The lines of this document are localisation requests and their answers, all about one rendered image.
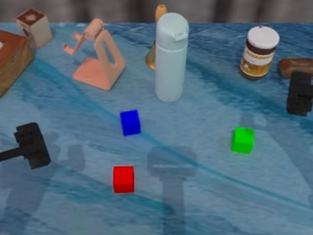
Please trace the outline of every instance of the white lid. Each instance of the white lid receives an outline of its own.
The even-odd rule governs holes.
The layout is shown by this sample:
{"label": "white lid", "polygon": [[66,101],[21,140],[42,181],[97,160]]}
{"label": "white lid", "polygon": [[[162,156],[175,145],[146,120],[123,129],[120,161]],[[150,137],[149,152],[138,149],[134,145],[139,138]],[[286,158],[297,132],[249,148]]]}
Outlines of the white lid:
{"label": "white lid", "polygon": [[188,21],[178,13],[166,13],[156,24],[156,43],[167,50],[178,50],[188,43]]}
{"label": "white lid", "polygon": [[256,26],[250,29],[248,41],[260,49],[271,49],[277,46],[279,42],[278,33],[267,26]]}

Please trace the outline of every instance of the marble patterned surface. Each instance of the marble patterned surface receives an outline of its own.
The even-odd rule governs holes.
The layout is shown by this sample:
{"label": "marble patterned surface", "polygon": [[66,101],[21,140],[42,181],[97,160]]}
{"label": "marble patterned surface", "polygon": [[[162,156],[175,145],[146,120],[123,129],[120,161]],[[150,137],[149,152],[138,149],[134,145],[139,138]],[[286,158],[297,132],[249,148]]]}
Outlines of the marble patterned surface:
{"label": "marble patterned surface", "polygon": [[[153,24],[105,26],[127,63],[109,92],[71,78],[95,52],[87,42],[69,56],[62,45],[86,24],[52,24],[53,41],[0,99],[0,149],[35,121],[53,161],[37,170],[23,158],[0,164],[2,234],[313,234],[313,115],[286,113],[289,84],[277,73],[283,57],[312,56],[313,24],[270,24],[281,42],[257,82],[238,74],[252,26],[191,24],[184,94],[165,104],[144,64]],[[0,29],[18,32],[14,23]],[[130,109],[142,134],[124,137],[119,112]],[[251,155],[230,151],[239,125],[255,129]],[[114,165],[134,165],[135,194],[112,192]]]}

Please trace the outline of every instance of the thermos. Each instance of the thermos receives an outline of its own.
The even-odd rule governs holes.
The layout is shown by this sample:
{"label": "thermos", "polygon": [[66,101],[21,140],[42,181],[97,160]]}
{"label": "thermos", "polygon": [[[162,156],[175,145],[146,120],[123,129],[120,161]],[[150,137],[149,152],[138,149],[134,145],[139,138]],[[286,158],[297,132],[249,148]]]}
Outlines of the thermos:
{"label": "thermos", "polygon": [[188,21],[180,14],[166,13],[156,24],[156,96],[173,102],[182,96],[187,47]]}

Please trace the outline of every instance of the stand base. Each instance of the stand base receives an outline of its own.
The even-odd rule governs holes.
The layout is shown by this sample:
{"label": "stand base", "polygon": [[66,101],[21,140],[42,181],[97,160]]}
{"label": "stand base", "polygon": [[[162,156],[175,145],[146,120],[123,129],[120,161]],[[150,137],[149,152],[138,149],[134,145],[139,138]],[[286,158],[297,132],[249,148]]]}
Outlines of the stand base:
{"label": "stand base", "polygon": [[83,61],[74,73],[73,78],[106,91],[110,90],[113,86],[113,84],[109,83],[109,79],[104,73],[100,61],[92,57],[87,57]]}

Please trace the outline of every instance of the brass bell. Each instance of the brass bell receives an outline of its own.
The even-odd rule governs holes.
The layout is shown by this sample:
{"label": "brass bell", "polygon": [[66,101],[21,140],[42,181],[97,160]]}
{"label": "brass bell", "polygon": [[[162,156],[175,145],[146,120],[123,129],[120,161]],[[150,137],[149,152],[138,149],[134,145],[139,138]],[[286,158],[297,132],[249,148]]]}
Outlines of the brass bell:
{"label": "brass bell", "polygon": [[[160,4],[156,8],[156,23],[160,19],[161,16],[167,13],[167,8],[164,4]],[[156,42],[154,41],[152,44],[151,50],[145,57],[145,62],[149,68],[152,70],[156,69]]]}

